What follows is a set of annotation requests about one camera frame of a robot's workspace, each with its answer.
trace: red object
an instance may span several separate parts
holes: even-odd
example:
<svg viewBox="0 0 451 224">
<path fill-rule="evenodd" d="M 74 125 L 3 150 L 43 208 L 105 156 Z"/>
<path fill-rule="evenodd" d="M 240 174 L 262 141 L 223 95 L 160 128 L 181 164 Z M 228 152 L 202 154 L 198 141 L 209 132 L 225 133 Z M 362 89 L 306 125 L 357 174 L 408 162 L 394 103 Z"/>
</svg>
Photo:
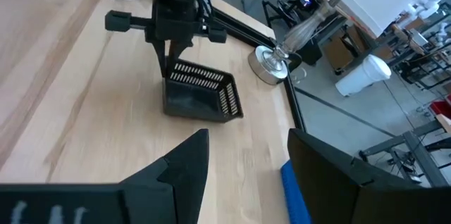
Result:
<svg viewBox="0 0 451 224">
<path fill-rule="evenodd" d="M 447 101 L 433 101 L 430 107 L 436 115 L 442 114 L 447 118 L 451 118 L 451 106 Z"/>
</svg>

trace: wooden table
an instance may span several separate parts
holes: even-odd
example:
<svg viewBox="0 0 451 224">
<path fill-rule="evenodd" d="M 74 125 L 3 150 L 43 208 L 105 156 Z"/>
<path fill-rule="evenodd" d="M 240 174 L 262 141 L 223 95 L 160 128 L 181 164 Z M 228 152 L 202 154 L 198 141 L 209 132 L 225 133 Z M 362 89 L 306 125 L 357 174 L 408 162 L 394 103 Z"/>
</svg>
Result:
<svg viewBox="0 0 451 224">
<path fill-rule="evenodd" d="M 245 117 L 226 124 L 162 113 L 144 33 L 107 32 L 111 9 L 150 16 L 151 0 L 0 0 L 0 181 L 118 182 L 200 128 L 210 161 L 200 223 L 287 223 L 279 169 L 294 127 L 283 85 L 259 80 L 252 47 L 194 38 L 181 58 L 232 73 Z M 213 4 L 272 30 L 221 0 Z"/>
</svg>

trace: white trash can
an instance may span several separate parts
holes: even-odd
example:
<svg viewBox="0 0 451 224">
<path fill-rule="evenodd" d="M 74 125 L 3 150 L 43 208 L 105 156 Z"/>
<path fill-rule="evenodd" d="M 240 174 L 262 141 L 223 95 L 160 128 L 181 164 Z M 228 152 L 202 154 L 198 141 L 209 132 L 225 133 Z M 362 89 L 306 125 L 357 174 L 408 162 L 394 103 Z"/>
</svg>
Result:
<svg viewBox="0 0 451 224">
<path fill-rule="evenodd" d="M 368 55 L 360 66 L 339 80 L 335 87 L 341 95 L 346 97 L 360 92 L 375 82 L 388 80 L 391 75 L 392 71 L 387 63 L 374 55 Z"/>
</svg>

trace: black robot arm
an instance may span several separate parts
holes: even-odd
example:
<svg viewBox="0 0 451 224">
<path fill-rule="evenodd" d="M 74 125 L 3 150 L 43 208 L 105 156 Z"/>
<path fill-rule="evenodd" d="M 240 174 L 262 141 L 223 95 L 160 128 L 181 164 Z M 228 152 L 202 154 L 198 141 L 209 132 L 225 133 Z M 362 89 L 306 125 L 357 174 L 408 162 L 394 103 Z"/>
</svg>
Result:
<svg viewBox="0 0 451 224">
<path fill-rule="evenodd" d="M 192 46 L 195 35 L 218 43 L 226 42 L 227 38 L 226 30 L 215 24 L 204 0 L 153 0 L 151 18 L 110 11 L 105 16 L 105 28 L 119 32 L 130 28 L 144 30 L 146 42 L 155 48 L 163 77 L 170 75 L 181 53 Z M 166 40 L 171 41 L 167 56 Z"/>
</svg>

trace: gray floor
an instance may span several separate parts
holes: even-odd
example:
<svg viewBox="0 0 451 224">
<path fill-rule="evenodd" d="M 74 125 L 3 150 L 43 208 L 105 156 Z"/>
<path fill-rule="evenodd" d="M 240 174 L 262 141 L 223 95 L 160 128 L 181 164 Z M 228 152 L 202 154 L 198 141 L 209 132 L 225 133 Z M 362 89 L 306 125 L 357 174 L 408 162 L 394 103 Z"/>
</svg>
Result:
<svg viewBox="0 0 451 224">
<path fill-rule="evenodd" d="M 242 10 L 241 0 L 224 1 Z M 250 15 L 265 23 L 262 10 L 252 12 Z M 283 23 L 275 24 L 273 29 L 279 38 L 288 30 Z M 299 82 L 297 87 L 372 125 L 372 127 L 365 125 L 303 94 L 297 95 L 308 133 L 351 155 L 356 155 L 360 149 L 366 149 L 390 138 L 381 131 L 399 135 L 427 123 L 432 119 L 424 115 L 428 112 L 428 104 L 434 99 L 441 98 L 439 91 L 422 92 L 415 86 L 401 81 L 395 74 L 385 83 L 377 82 L 358 94 L 342 97 L 335 88 L 335 83 L 340 78 L 333 73 L 326 58 L 323 57 L 315 67 L 304 64 L 302 67 L 307 71 L 307 78 Z M 294 75 L 299 77 L 301 74 L 300 69 L 294 72 Z M 447 135 L 443 132 L 433 132 L 426 136 L 423 143 L 432 143 L 444 137 Z M 438 165 L 443 165 L 451 162 L 449 154 L 451 151 L 442 150 L 434 152 L 432 156 Z M 379 154 L 372 156 L 370 163 L 400 175 L 396 167 L 392 168 L 386 163 L 387 159 L 388 154 Z M 442 172 L 451 182 L 451 167 L 442 169 Z M 427 181 L 425 179 L 423 181 L 422 185 L 428 186 Z"/>
</svg>

